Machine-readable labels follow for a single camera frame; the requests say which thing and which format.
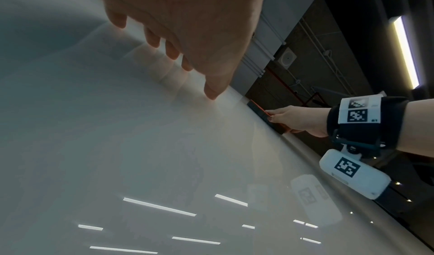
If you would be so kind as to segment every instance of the white square ceiling vent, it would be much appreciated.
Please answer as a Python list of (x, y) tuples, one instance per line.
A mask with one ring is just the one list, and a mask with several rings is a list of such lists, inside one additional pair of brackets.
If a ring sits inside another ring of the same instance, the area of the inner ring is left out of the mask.
[(282, 53), (282, 55), (280, 55), (278, 62), (285, 69), (288, 69), (289, 66), (294, 62), (296, 58), (297, 56), (294, 54), (294, 52), (287, 47), (285, 51)]

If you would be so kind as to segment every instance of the human hand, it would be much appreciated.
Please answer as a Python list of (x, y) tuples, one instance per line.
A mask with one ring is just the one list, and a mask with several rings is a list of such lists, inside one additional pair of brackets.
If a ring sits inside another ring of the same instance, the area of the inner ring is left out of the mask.
[(206, 76), (205, 95), (217, 98), (230, 84), (259, 20), (263, 0), (104, 0), (107, 16), (124, 28), (127, 16), (144, 24), (153, 47)]
[(282, 123), (290, 128), (290, 132), (307, 131), (316, 137), (327, 137), (327, 116), (330, 108), (311, 108), (287, 106), (276, 110), (266, 110), (272, 123)]

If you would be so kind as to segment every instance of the ceiling light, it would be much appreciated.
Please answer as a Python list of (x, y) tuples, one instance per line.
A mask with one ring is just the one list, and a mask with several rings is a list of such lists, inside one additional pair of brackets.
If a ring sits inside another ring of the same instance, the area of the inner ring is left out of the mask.
[(239, 205), (242, 205), (242, 206), (245, 206), (245, 207), (249, 205), (248, 203), (245, 203), (245, 202), (242, 202), (242, 201), (238, 201), (238, 200), (235, 200), (235, 199), (232, 199), (232, 198), (220, 195), (220, 194), (216, 194), (215, 197), (219, 198), (219, 199), (222, 199), (222, 200), (226, 200), (226, 201), (231, 202), (231, 203), (236, 203), (236, 204), (239, 204)]
[(150, 207), (150, 208), (161, 209), (161, 210), (170, 211), (170, 212), (173, 212), (173, 213), (183, 214), (183, 215), (192, 216), (192, 217), (196, 216), (196, 214), (194, 214), (194, 213), (185, 212), (185, 211), (178, 210), (178, 209), (173, 209), (173, 208), (167, 208), (167, 207), (163, 207), (161, 205), (156, 205), (156, 204), (146, 203), (146, 202), (142, 202), (142, 201), (137, 201), (137, 200), (133, 200), (133, 199), (130, 199), (130, 198), (123, 198), (123, 200), (125, 202), (136, 203), (136, 204), (144, 205), (144, 206), (147, 206), (147, 207)]
[(129, 252), (129, 253), (158, 254), (158, 252), (153, 252), (153, 251), (132, 250), (132, 249), (124, 249), (124, 248), (103, 247), (103, 246), (91, 246), (90, 249), (120, 251), (120, 252)]
[(393, 22), (393, 27), (395, 28), (396, 36), (398, 37), (398, 42), (404, 62), (406, 64), (407, 73), (410, 77), (411, 86), (414, 89), (419, 86), (419, 79), (417, 77), (415, 63), (413, 61), (413, 56), (411, 55), (410, 45), (408, 43), (407, 33), (402, 21), (402, 17), (398, 17)]
[(93, 226), (85, 226), (85, 225), (78, 225), (78, 227), (79, 228), (84, 228), (84, 229), (98, 230), (98, 231), (103, 230), (102, 227), (93, 227)]
[(180, 241), (193, 241), (196, 243), (203, 243), (203, 244), (211, 244), (211, 245), (219, 245), (221, 243), (216, 241), (205, 241), (205, 240), (197, 240), (197, 239), (189, 239), (189, 238), (181, 238), (181, 237), (172, 237), (173, 240), (180, 240)]
[(317, 226), (311, 225), (310, 223), (306, 223), (307, 227), (313, 227), (313, 228), (318, 228)]
[(311, 239), (307, 239), (307, 238), (300, 238), (300, 239), (302, 239), (303, 241), (308, 241), (308, 242), (310, 242), (310, 243), (317, 244), (317, 245), (320, 245), (320, 244), (321, 244), (320, 241), (315, 241), (315, 240), (311, 240)]
[(255, 227), (253, 227), (253, 226), (249, 226), (249, 225), (242, 225), (242, 227), (250, 228), (250, 229), (255, 229)]

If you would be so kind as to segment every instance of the white tracker device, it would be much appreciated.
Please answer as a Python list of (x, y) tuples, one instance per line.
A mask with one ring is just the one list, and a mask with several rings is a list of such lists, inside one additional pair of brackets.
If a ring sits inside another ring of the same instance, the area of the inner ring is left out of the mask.
[(327, 174), (371, 200), (378, 198), (391, 181), (387, 174), (335, 149), (330, 149), (324, 154), (320, 160), (320, 167)]

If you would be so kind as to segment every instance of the forearm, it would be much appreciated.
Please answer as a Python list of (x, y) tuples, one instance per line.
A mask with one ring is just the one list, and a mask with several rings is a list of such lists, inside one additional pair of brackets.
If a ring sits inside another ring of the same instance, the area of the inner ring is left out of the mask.
[(397, 150), (434, 157), (434, 99), (408, 103)]

